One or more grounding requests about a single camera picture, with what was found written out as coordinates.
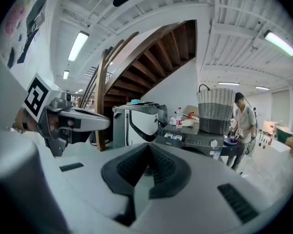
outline fluorescent tube light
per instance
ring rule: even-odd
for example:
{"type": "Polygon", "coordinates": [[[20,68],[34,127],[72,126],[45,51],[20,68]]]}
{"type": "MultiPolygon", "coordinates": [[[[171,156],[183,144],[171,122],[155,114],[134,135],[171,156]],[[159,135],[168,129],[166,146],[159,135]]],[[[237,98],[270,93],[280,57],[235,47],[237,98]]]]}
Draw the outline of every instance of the fluorescent tube light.
{"type": "Polygon", "coordinates": [[[219,82],[218,84],[219,85],[235,85],[235,86],[240,85],[239,82],[219,82]]]}
{"type": "Polygon", "coordinates": [[[69,61],[75,61],[77,58],[77,55],[79,54],[80,50],[82,49],[84,43],[86,42],[86,40],[88,39],[89,34],[87,34],[84,31],[79,32],[79,34],[76,37],[76,40],[73,44],[73,47],[70,51],[68,60],[69,61]]]}
{"type": "Polygon", "coordinates": [[[293,56],[293,48],[272,31],[267,30],[264,34],[264,38],[270,41],[271,43],[277,45],[279,48],[283,49],[290,56],[293,56]]]}
{"type": "Polygon", "coordinates": [[[260,87],[260,86],[256,86],[255,88],[257,88],[257,89],[262,89],[262,90],[269,90],[269,88],[260,87]]]}
{"type": "Polygon", "coordinates": [[[68,70],[64,70],[64,74],[63,74],[63,79],[64,79],[64,80],[67,80],[68,73],[69,73],[68,70]]]}

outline woven basket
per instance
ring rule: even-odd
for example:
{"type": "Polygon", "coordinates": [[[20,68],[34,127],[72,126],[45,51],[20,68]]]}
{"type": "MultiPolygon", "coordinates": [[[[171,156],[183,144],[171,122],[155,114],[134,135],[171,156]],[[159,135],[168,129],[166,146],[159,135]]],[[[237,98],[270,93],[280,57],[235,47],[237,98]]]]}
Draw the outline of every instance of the woven basket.
{"type": "Polygon", "coordinates": [[[196,93],[199,103],[200,130],[223,135],[227,134],[230,127],[230,120],[233,113],[233,102],[235,92],[232,89],[215,88],[196,93]]]}

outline water bottle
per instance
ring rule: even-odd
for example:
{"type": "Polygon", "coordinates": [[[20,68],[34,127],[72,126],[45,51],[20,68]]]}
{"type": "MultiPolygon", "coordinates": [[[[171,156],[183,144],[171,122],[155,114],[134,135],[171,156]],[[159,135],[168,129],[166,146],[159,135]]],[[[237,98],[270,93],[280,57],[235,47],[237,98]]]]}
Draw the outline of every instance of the water bottle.
{"type": "Polygon", "coordinates": [[[181,111],[181,107],[178,107],[176,128],[182,128],[182,111],[181,111]]]}

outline black strap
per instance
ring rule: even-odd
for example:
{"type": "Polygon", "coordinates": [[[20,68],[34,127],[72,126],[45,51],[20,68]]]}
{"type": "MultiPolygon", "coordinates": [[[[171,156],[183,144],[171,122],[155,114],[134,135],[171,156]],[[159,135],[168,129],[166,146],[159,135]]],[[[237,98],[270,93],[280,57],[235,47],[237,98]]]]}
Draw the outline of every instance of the black strap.
{"type": "Polygon", "coordinates": [[[146,140],[147,142],[152,142],[153,140],[156,139],[157,137],[157,132],[155,132],[152,135],[147,135],[146,133],[142,132],[138,127],[135,126],[135,124],[133,124],[132,122],[132,115],[131,115],[131,110],[129,111],[129,124],[130,126],[133,128],[133,130],[136,131],[136,133],[144,140],[146,140]]]}
{"type": "Polygon", "coordinates": [[[205,84],[201,84],[200,86],[199,86],[199,92],[201,91],[201,86],[206,86],[205,84]]]}

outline cable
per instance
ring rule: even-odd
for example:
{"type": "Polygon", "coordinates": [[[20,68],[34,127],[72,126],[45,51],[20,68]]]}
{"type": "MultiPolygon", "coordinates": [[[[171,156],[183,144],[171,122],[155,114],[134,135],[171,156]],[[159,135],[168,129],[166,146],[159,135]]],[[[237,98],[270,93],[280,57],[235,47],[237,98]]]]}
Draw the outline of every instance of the cable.
{"type": "MultiPolygon", "coordinates": [[[[244,99],[247,101],[248,105],[250,105],[250,107],[252,108],[252,106],[251,106],[251,104],[248,102],[248,100],[247,100],[246,98],[244,98],[244,99]]],[[[255,131],[255,135],[257,135],[258,123],[257,123],[257,118],[256,118],[256,117],[255,117],[255,120],[256,120],[256,131],[255,131]]],[[[256,146],[256,136],[255,136],[255,139],[254,139],[254,145],[253,145],[252,150],[251,150],[250,152],[248,152],[246,155],[248,155],[248,154],[251,154],[251,155],[252,155],[252,152],[253,152],[253,150],[255,149],[255,146],[256,146]]],[[[248,164],[250,158],[251,158],[251,156],[248,156],[248,161],[246,162],[246,164],[245,164],[245,166],[244,166],[244,168],[242,169],[242,172],[241,172],[240,174],[243,174],[243,171],[244,171],[245,167],[247,166],[247,164],[248,164]]]]}
{"type": "MultiPolygon", "coordinates": [[[[250,105],[250,107],[252,108],[251,104],[248,102],[248,100],[244,97],[244,99],[246,100],[246,102],[248,103],[248,105],[250,105]]],[[[255,117],[256,120],[256,132],[257,132],[257,128],[258,128],[258,123],[257,123],[257,118],[255,117]]]]}

